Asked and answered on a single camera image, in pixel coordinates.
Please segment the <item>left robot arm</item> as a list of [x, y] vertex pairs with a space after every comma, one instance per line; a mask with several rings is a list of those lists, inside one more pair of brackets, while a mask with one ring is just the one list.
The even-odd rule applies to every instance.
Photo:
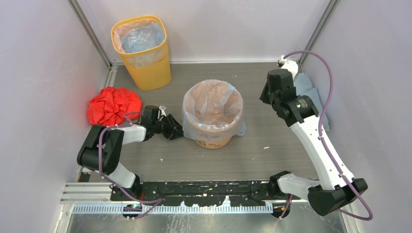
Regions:
[[127, 118], [124, 125], [91, 127], [77, 156], [78, 165], [99, 173], [103, 178], [123, 188], [129, 200], [137, 200], [142, 193], [140, 178], [120, 162], [123, 145], [144, 142], [156, 134], [175, 140], [183, 137], [183, 127], [164, 106], [146, 106], [136, 122]]

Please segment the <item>yellow mesh trash bin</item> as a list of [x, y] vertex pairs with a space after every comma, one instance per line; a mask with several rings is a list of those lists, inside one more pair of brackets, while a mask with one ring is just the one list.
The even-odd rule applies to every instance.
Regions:
[[[152, 49], [125, 53], [121, 39], [132, 29], [159, 23], [165, 33], [164, 42]], [[139, 16], [115, 24], [111, 30], [114, 49], [119, 54], [132, 79], [140, 90], [149, 91], [166, 86], [171, 81], [167, 34], [162, 21], [156, 16]]]

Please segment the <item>light blue trash bag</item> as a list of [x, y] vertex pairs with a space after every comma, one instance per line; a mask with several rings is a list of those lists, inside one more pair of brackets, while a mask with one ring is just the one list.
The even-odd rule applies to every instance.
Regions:
[[230, 83], [204, 80], [183, 97], [183, 132], [186, 138], [200, 135], [243, 136], [246, 132], [244, 103], [240, 92]]

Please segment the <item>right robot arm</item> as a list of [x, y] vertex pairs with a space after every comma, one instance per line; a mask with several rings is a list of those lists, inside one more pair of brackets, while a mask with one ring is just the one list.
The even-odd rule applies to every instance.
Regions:
[[354, 202], [357, 194], [367, 190], [365, 179], [354, 177], [319, 125], [320, 114], [311, 98], [297, 95], [290, 71], [269, 71], [260, 100], [271, 105], [298, 137], [318, 175], [316, 180], [289, 171], [271, 176], [269, 190], [273, 198], [280, 200], [287, 194], [302, 198], [318, 215], [326, 216]]

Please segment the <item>orange round trash bin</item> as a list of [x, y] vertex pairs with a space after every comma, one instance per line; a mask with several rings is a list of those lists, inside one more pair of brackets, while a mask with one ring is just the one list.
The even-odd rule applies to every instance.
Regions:
[[200, 135], [194, 141], [201, 147], [206, 149], [218, 149], [230, 142], [233, 136], [221, 137], [213, 135]]

